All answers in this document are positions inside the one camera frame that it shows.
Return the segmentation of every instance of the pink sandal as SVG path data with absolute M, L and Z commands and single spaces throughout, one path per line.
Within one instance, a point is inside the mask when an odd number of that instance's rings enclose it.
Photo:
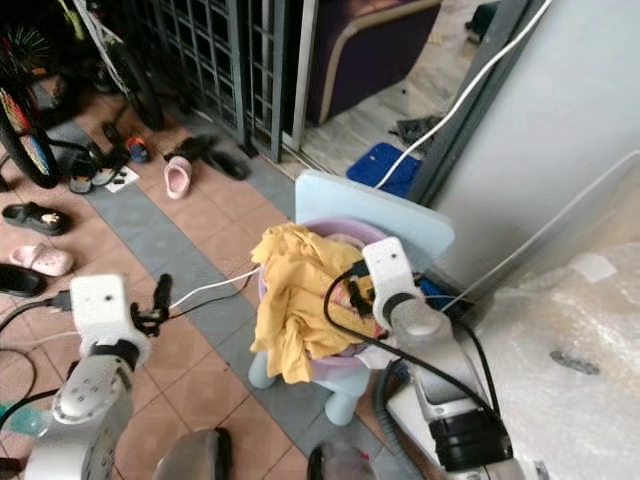
M 177 200 L 184 197 L 191 184 L 191 163 L 178 155 L 171 157 L 169 165 L 164 169 L 164 180 L 167 184 L 167 195 Z
M 14 265 L 30 268 L 34 272 L 50 277 L 61 277 L 71 270 L 73 265 L 73 257 L 69 252 L 47 247 L 42 243 L 16 248 L 11 252 L 9 260 Z

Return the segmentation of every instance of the metal gate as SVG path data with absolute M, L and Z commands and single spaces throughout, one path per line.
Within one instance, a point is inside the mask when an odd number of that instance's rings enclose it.
M 182 66 L 198 108 L 274 161 L 290 0 L 134 0 L 138 37 Z

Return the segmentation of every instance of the yellow cloth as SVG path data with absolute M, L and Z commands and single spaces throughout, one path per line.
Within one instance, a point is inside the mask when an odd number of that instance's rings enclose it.
M 333 328 L 322 309 L 331 282 L 362 260 L 356 248 L 322 238 L 306 227 L 286 224 L 267 230 L 251 255 L 254 263 L 264 266 L 267 285 L 251 351 L 269 351 L 269 376 L 281 373 L 287 383 L 310 382 L 307 351 L 314 359 L 322 358 L 360 343 Z M 371 281 L 360 279 L 358 287 L 365 293 Z M 373 320 L 363 321 L 356 312 L 333 302 L 330 312 L 336 323 L 373 336 Z

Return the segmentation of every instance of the bubble wrap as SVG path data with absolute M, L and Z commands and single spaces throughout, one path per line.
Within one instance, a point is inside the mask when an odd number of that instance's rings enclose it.
M 479 328 L 517 454 L 562 480 L 638 476 L 640 244 L 594 253 L 604 278 L 576 262 L 502 288 Z

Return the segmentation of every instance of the purple sofa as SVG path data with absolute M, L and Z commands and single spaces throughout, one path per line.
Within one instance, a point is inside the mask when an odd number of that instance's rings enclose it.
M 320 125 L 404 79 L 440 0 L 319 0 L 307 120 Z

